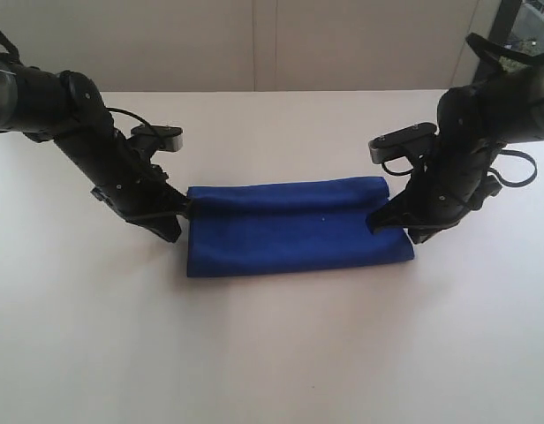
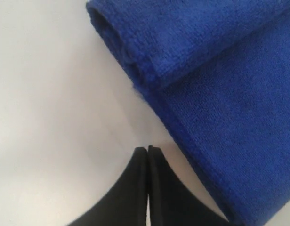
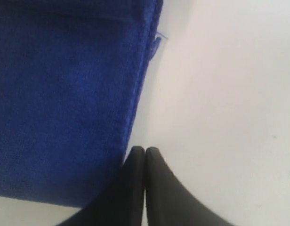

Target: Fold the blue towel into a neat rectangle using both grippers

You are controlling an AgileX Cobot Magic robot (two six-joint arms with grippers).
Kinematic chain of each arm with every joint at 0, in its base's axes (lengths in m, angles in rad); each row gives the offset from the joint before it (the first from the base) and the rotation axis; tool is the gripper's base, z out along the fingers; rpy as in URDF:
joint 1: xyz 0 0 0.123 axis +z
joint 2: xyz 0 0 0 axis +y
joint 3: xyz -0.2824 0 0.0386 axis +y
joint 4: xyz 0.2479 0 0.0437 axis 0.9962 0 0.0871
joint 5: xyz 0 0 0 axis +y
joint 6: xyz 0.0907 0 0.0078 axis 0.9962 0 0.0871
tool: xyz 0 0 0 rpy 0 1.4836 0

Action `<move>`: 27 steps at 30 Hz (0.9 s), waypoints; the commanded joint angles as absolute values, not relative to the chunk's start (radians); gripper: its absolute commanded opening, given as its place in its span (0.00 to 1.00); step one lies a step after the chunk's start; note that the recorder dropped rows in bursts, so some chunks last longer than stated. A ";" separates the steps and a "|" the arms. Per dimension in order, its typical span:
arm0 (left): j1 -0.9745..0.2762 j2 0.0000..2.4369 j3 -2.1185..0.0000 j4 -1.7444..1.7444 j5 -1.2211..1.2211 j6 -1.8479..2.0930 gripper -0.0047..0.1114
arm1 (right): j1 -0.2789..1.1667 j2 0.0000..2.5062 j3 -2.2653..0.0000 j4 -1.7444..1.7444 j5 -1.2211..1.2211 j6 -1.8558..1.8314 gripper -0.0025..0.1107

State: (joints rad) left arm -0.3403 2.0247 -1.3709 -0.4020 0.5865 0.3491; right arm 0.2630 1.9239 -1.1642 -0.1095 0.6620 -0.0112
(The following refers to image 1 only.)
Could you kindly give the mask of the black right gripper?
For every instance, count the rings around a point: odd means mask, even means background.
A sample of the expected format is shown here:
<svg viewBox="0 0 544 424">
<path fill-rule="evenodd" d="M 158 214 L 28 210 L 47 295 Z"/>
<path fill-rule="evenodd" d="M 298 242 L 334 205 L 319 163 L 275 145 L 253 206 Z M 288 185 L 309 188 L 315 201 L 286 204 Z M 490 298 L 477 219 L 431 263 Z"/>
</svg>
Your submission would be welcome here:
<svg viewBox="0 0 544 424">
<path fill-rule="evenodd" d="M 502 145 L 478 140 L 473 146 L 453 145 L 432 136 L 422 148 L 408 149 L 412 165 L 404 198 L 393 198 L 366 218 L 372 234 L 390 228 L 407 229 L 414 245 L 460 223 L 502 190 L 492 163 Z"/>
</svg>

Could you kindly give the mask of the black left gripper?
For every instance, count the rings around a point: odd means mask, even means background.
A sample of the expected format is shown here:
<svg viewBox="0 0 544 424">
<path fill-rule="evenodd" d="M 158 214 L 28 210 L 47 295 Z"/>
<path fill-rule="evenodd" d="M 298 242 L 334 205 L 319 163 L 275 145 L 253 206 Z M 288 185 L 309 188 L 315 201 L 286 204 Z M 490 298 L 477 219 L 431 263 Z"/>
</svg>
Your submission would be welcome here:
<svg viewBox="0 0 544 424">
<path fill-rule="evenodd" d="M 93 183 L 92 195 L 116 215 L 169 243 L 182 229 L 178 216 L 190 219 L 192 200 L 168 183 L 168 174 L 152 163 L 160 151 L 134 148 L 112 118 L 76 125 L 55 135 L 55 144 Z"/>
</svg>

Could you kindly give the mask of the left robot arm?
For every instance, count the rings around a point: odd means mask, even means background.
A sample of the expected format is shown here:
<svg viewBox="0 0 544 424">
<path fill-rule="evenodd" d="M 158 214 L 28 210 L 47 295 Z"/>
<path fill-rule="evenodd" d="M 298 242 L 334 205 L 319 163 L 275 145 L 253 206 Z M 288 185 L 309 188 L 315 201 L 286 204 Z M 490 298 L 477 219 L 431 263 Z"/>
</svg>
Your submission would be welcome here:
<svg viewBox="0 0 544 424">
<path fill-rule="evenodd" d="M 174 243 L 189 199 L 151 162 L 176 152 L 183 131 L 141 118 L 125 137 L 94 82 L 79 72 L 45 72 L 0 54 L 0 133 L 23 133 L 54 144 L 93 183 L 92 195 L 127 223 Z"/>
</svg>

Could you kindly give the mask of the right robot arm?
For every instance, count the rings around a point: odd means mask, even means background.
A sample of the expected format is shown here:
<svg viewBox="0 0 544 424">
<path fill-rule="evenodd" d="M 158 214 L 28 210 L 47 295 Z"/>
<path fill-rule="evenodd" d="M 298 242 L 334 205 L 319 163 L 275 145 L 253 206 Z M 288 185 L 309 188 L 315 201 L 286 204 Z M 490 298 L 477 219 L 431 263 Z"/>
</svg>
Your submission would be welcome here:
<svg viewBox="0 0 544 424">
<path fill-rule="evenodd" d="M 411 168 L 405 189 L 368 215 L 368 229 L 402 228 L 420 244 L 458 225 L 504 187 L 533 182 L 509 181 L 493 162 L 499 155 L 527 159 L 508 146 L 535 141 L 544 141 L 544 61 L 449 89 L 438 102 L 435 124 L 412 125 L 369 142 L 374 163 L 404 158 Z"/>
</svg>

